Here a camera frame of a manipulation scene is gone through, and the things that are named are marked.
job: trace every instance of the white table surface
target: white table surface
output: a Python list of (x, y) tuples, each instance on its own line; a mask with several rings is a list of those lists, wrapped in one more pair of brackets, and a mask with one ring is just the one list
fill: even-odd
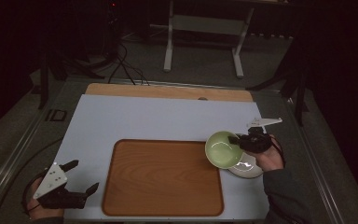
[(263, 219), (269, 210), (262, 175), (237, 177), (220, 170), (225, 209), (218, 217), (108, 217), (103, 193), (115, 142), (120, 139), (206, 141), (219, 131), (247, 133), (246, 124), (261, 118), (256, 103), (82, 95), (62, 145), (58, 164), (79, 160), (68, 171), (70, 191), (98, 190), (84, 209), (67, 209), (65, 218), (88, 221), (234, 221)]

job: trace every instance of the green bowl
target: green bowl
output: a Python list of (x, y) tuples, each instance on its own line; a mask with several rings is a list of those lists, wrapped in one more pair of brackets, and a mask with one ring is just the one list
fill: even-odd
[(235, 133), (222, 131), (210, 136), (205, 144), (206, 157), (211, 164), (221, 169), (237, 165), (242, 158), (242, 149), (238, 145), (230, 144), (229, 136), (238, 138)]

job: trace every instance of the white plate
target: white plate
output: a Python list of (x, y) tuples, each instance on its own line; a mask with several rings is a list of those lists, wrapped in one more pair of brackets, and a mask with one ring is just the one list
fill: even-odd
[(228, 168), (234, 175), (244, 178), (255, 178), (263, 174), (263, 170), (255, 164), (255, 157), (243, 153), (237, 165)]

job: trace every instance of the dark background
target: dark background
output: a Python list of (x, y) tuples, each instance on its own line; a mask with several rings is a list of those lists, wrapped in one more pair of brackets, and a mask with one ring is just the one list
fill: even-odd
[[(167, 1), (116, 2), (119, 4), (116, 19), (145, 39), (148, 24), (167, 24)], [(96, 0), (0, 2), (0, 118), (33, 87), (29, 74), (39, 68), (42, 37), (52, 39), (73, 58), (87, 60), (88, 53), (105, 53), (103, 39), (107, 23), (112, 20), (107, 10), (111, 3)], [(215, 13), (216, 3), (219, 1), (204, 4), (203, 10), (194, 10), (191, 5), (181, 5), (178, 10), (208, 15)], [(271, 35), (296, 37), (283, 60), (295, 69), (310, 67), (307, 87), (313, 91), (358, 182), (358, 1), (292, 2), (304, 3), (312, 4), (312, 8), (257, 6), (249, 31), (266, 38)], [(223, 17), (242, 16), (229, 9), (220, 12)]]

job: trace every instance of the orange cutting board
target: orange cutting board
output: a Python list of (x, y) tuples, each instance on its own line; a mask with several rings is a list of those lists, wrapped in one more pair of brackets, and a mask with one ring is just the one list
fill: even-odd
[(103, 196), (110, 217), (215, 217), (224, 209), (218, 168), (205, 142), (123, 139)]

